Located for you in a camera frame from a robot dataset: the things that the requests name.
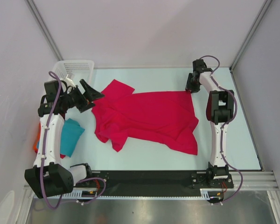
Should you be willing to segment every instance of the shirt sleeve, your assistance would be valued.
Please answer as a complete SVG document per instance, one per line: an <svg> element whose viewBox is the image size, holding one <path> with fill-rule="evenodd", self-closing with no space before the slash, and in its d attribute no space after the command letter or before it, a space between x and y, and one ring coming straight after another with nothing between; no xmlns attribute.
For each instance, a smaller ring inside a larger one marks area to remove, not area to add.
<svg viewBox="0 0 280 224"><path fill-rule="evenodd" d="M121 83L114 79L103 91L102 93L105 95L105 98L109 101L115 101L117 99L120 99L122 97L126 97L131 95L135 91L134 88L132 88L129 85L126 85L124 83Z"/></svg>

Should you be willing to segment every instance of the metal floor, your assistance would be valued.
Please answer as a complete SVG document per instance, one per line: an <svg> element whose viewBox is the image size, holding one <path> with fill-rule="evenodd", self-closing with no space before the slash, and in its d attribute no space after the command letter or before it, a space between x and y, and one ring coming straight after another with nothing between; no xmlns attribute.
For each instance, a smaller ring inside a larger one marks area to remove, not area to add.
<svg viewBox="0 0 280 224"><path fill-rule="evenodd" d="M34 199L26 224L276 223L266 191L241 191L223 206L197 200L97 200L85 206L64 203L55 211L43 208L44 201Z"/></svg>

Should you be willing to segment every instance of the white wall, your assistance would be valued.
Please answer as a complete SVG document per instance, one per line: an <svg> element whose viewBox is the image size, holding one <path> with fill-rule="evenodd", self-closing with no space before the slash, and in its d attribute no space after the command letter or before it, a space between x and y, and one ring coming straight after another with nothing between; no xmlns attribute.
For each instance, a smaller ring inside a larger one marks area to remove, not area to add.
<svg viewBox="0 0 280 224"><path fill-rule="evenodd" d="M265 0L35 0L65 59L101 67L229 67ZM214 60L208 63L216 66Z"/></svg>
<svg viewBox="0 0 280 224"><path fill-rule="evenodd" d="M266 170L280 188L280 0L276 0L235 69Z"/></svg>
<svg viewBox="0 0 280 224"><path fill-rule="evenodd" d="M0 201L14 190L17 202L32 167L37 108L55 62L25 1L0 0Z"/></svg>

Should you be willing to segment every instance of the pink garment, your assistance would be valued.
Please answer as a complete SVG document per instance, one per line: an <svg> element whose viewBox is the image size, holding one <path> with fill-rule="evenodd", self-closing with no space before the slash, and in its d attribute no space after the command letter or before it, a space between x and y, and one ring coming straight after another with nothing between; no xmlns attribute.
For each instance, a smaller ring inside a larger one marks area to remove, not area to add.
<svg viewBox="0 0 280 224"><path fill-rule="evenodd" d="M95 134L112 141L119 152L127 137L155 141L183 153L197 155L193 131L198 124L192 97L186 91L135 93L135 89L113 80L95 102Z"/></svg>

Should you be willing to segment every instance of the white table surface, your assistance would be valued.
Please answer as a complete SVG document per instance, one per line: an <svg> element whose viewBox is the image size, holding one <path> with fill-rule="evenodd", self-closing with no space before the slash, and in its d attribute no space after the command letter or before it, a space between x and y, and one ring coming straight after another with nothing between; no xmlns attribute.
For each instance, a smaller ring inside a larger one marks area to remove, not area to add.
<svg viewBox="0 0 280 224"><path fill-rule="evenodd" d="M183 91L191 69L103 69L94 70L91 86L102 91L112 80L117 79L137 92L150 91ZM235 91L228 68L215 72L215 79L227 89ZM75 79L86 78L76 74ZM198 143L198 155L174 151L166 145L128 138L120 152L116 152L111 141L102 143L94 134L96 121L92 112L82 114L76 108L70 109L66 119L72 118L85 128L71 158L62 159L62 165L87 162L92 170L202 170L208 167L211 152L210 123L205 116L208 93L201 87L198 93L192 94L198 126L194 131ZM260 170L259 160L252 139L238 103L236 119L229 124L227 133L227 160L241 170Z"/></svg>

